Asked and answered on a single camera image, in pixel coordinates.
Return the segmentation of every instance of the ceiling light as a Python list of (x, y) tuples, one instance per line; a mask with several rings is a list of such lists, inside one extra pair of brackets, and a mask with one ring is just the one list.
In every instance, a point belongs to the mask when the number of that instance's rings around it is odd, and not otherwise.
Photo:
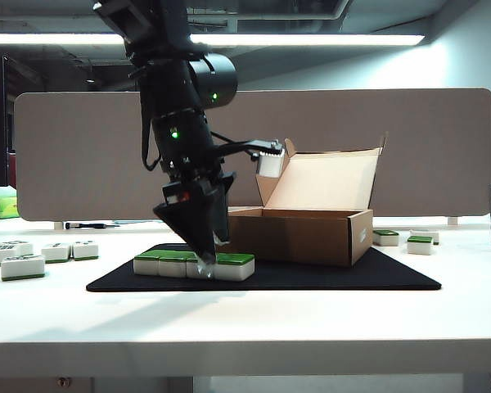
[(0, 34), (0, 45), (122, 45), (118, 34)]
[(412, 46), (423, 35), (370, 34), (193, 34), (194, 43), (211, 47), (235, 46)]
[[(192, 34), (194, 43), (236, 46), (412, 46), (423, 35), (370, 34)], [(0, 45), (121, 45), (117, 34), (0, 34)]]

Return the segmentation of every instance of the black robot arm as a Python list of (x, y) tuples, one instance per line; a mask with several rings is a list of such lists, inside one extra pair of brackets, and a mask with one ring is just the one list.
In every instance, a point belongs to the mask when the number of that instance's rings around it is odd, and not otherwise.
[[(160, 162), (169, 176), (165, 202), (153, 210), (206, 263), (215, 262), (215, 242), (228, 242), (223, 157), (239, 151), (280, 154), (278, 142), (215, 145), (204, 110), (228, 104), (236, 93), (236, 71), (225, 56), (207, 53), (190, 40), (185, 1), (103, 0), (93, 10), (124, 38), (140, 87), (142, 160)], [(147, 162), (152, 127), (160, 157)]]

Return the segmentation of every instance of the black mat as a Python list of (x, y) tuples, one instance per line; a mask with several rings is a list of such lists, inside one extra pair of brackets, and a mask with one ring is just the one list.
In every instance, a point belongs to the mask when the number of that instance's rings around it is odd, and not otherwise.
[[(188, 250), (185, 244), (151, 248)], [(268, 291), (268, 290), (436, 290), (435, 280), (370, 248), (353, 268), (255, 261), (255, 274), (243, 282), (140, 276), (130, 260), (87, 285), (92, 292), (128, 291)]]

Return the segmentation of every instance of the white desk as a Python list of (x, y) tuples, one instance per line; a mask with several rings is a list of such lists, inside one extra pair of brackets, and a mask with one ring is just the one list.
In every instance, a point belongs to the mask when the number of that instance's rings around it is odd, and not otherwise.
[(101, 254), (0, 281), (0, 377), (491, 372), (491, 239), (477, 221), (442, 227), (435, 255), (381, 248), (440, 291), (136, 293), (85, 286), (149, 246), (179, 242), (163, 224), (53, 231), (0, 221), (0, 242), (94, 239)]

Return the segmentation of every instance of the cardboard box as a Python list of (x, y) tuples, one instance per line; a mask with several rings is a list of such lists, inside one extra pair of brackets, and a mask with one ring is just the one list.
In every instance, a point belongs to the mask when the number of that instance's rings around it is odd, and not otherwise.
[(352, 266), (372, 245), (368, 210), (382, 147), (297, 153), (286, 140), (280, 178), (257, 175), (264, 206), (229, 213), (221, 252), (259, 260)]

